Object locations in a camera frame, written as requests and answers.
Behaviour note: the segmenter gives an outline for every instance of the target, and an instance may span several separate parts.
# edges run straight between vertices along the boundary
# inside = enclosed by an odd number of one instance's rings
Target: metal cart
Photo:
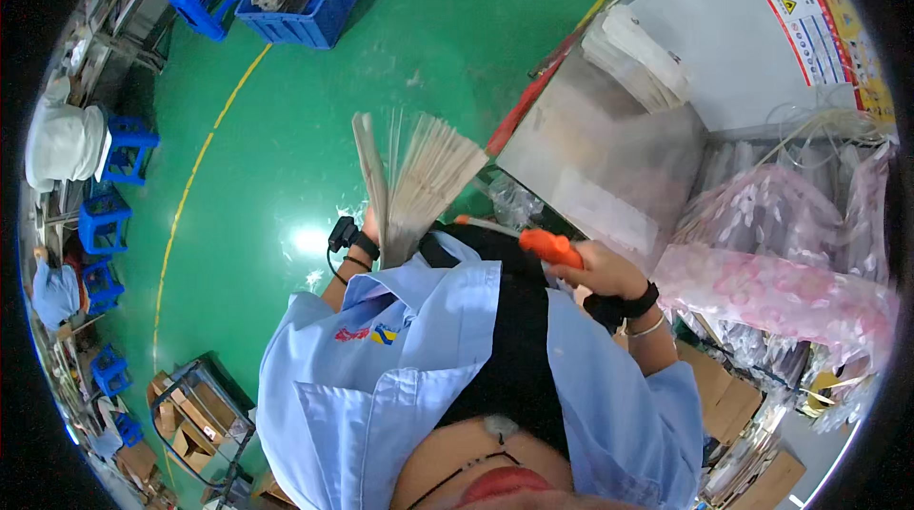
[[[192,476],[201,481],[205,486],[208,486],[213,490],[214,493],[219,495],[219,502],[217,503],[217,510],[223,507],[225,504],[238,504],[241,503],[242,507],[246,507],[246,503],[250,498],[252,480],[249,476],[244,473],[240,463],[238,462],[241,458],[241,454],[244,452],[245,447],[248,445],[250,438],[254,435],[255,427],[253,421],[248,418],[248,415],[238,407],[238,404],[232,399],[232,397],[226,392],[222,384],[213,376],[213,369],[209,359],[206,356],[201,356],[190,363],[186,364],[184,367],[180,367],[175,371],[170,379],[174,381],[172,385],[163,391],[152,404],[149,406],[149,416],[153,422],[153,428],[155,429],[155,434],[159,437],[159,440],[165,444],[166,449],[172,454],[172,456],[177,460]],[[175,451],[171,443],[162,436],[159,432],[158,427],[155,426],[155,413],[158,411],[159,406],[165,401],[171,401],[182,414],[185,414],[184,411],[178,406],[177,402],[171,399],[172,394],[176,390],[181,390],[188,397],[193,397],[197,399],[200,405],[203,408],[203,411],[207,414],[210,420],[215,421],[216,418],[213,417],[212,413],[209,412],[206,404],[200,401],[197,393],[194,391],[194,386],[197,382],[206,383],[213,390],[216,396],[225,402],[226,405],[232,410],[235,414],[236,420],[235,423],[229,429],[216,429],[216,432],[221,433],[223,436],[232,438],[235,443],[238,445],[234,456],[228,458],[223,454],[221,449],[217,449],[216,452],[220,454],[223,458],[228,460],[228,470],[226,470],[225,476],[220,481],[209,481],[200,475],[199,472],[190,467],[190,465],[181,458],[181,456]],[[199,425],[194,422],[189,417],[185,416],[185,419],[189,421],[194,427],[199,431],[200,436],[207,436],[203,429],[200,429]]]

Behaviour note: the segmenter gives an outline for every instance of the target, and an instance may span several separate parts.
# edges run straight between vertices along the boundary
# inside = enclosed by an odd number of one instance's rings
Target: hand
[[[375,209],[368,205],[365,211],[365,222],[362,223],[362,234],[369,237],[372,242],[380,246],[378,241],[378,221],[375,219]]]
[[[584,260],[584,270],[557,265],[546,270],[551,276],[562,278],[573,287],[585,286],[601,296],[621,296],[636,300],[647,290],[647,279],[638,268],[600,242],[577,242],[575,249]]]

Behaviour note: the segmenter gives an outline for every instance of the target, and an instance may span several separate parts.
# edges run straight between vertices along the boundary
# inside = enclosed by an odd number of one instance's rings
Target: yellow floor line
[[[574,27],[574,29],[577,30],[577,28],[579,28],[580,26],[587,24],[587,21],[590,19],[590,17],[593,14],[600,12],[600,10],[603,8],[604,3],[606,3],[606,0],[597,0],[597,1],[593,2],[593,5],[590,6],[590,9],[587,11],[586,14],[584,14],[584,17],[580,19],[580,22],[577,23],[577,25]]]
[[[259,56],[251,62],[248,66],[248,70],[244,72],[244,75],[241,76],[241,80],[235,86],[234,91],[228,96],[228,101],[226,101],[225,106],[222,108],[222,111],[219,113],[219,117],[216,119],[216,122],[213,124],[213,130],[207,135],[207,140],[203,143],[203,147],[200,149],[200,153],[197,155],[197,161],[194,162],[194,168],[190,171],[190,177],[188,178],[188,183],[184,187],[184,194],[181,196],[181,202],[177,205],[177,212],[175,213],[175,219],[172,221],[171,235],[168,237],[168,244],[166,244],[166,255],[162,258],[162,271],[159,273],[159,293],[155,297],[155,323],[153,324],[153,372],[158,372],[158,360],[159,360],[159,312],[162,308],[162,290],[165,287],[166,283],[166,271],[168,270],[168,256],[171,254],[172,244],[175,242],[175,233],[177,232],[177,223],[181,220],[181,213],[184,212],[184,204],[188,200],[188,193],[190,192],[191,184],[194,184],[194,177],[197,175],[197,170],[200,167],[200,161],[203,161],[203,155],[207,153],[209,149],[209,143],[213,139],[213,134],[216,129],[219,128],[219,124],[222,123],[222,118],[225,116],[226,111],[231,107],[232,102],[235,100],[235,96],[238,94],[238,90],[241,89],[241,86],[244,85],[244,82],[248,80],[250,72],[254,71],[257,68],[257,64],[260,63],[260,60],[268,52],[269,48],[272,47],[272,44],[267,44],[263,48],[263,51],[260,52]]]

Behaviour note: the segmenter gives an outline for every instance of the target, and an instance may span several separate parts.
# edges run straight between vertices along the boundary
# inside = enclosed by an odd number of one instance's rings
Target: green epoxy floor
[[[271,47],[215,130],[184,206],[161,299],[158,369],[212,350],[256,401],[260,357],[289,293],[326,286],[327,234],[341,212],[364,209],[353,113],[371,112],[383,126],[393,110],[405,119],[428,111],[485,145],[530,82],[527,71],[594,1],[360,0],[333,50]],[[136,383],[121,396],[134,413],[147,411],[155,373],[156,295],[178,203],[264,46],[240,21],[220,44],[178,21],[154,82],[162,144],[147,184],[119,187],[133,209],[130,250],[115,257],[127,292],[99,322],[130,362]],[[151,423],[144,429],[158,448]],[[251,473],[266,468],[256,443],[244,462]],[[172,483],[161,452],[159,467]],[[181,506],[200,507],[202,487],[171,467]]]

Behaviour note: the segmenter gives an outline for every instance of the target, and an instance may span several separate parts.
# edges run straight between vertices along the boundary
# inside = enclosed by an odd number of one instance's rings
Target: embroidered logo
[[[383,323],[376,325],[371,333],[371,341],[376,344],[392,345],[395,339],[397,339],[397,332],[391,330]]]
[[[366,327],[356,330],[355,332],[350,332],[345,327],[341,327],[340,331],[337,332],[337,335],[334,336],[338,342],[348,342],[354,339],[365,339],[368,337],[370,330]]]

